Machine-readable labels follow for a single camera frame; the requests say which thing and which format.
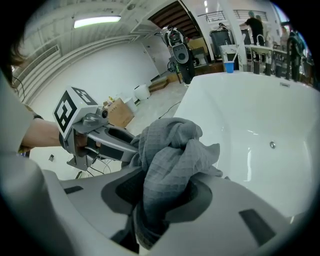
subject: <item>white ceramic surface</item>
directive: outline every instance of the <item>white ceramic surface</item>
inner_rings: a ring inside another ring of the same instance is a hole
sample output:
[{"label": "white ceramic surface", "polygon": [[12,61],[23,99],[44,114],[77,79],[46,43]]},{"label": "white ceramic surface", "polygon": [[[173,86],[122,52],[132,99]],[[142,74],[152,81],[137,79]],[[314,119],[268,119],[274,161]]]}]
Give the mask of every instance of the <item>white ceramic surface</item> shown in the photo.
[{"label": "white ceramic surface", "polygon": [[318,91],[247,72],[200,75],[174,116],[198,124],[205,145],[220,143],[216,166],[231,180],[284,216],[308,209],[320,170]]}]

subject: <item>ceiling light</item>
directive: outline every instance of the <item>ceiling light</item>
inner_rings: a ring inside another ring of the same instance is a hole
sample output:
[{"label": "ceiling light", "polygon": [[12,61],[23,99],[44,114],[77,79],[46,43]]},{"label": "ceiling light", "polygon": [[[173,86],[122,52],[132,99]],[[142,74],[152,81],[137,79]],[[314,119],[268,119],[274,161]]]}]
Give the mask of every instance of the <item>ceiling light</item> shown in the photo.
[{"label": "ceiling light", "polygon": [[118,22],[121,19],[121,16],[103,16],[103,17],[94,17],[94,18],[84,18],[79,19],[74,22],[73,27],[80,28],[87,25],[106,23],[106,22]]}]

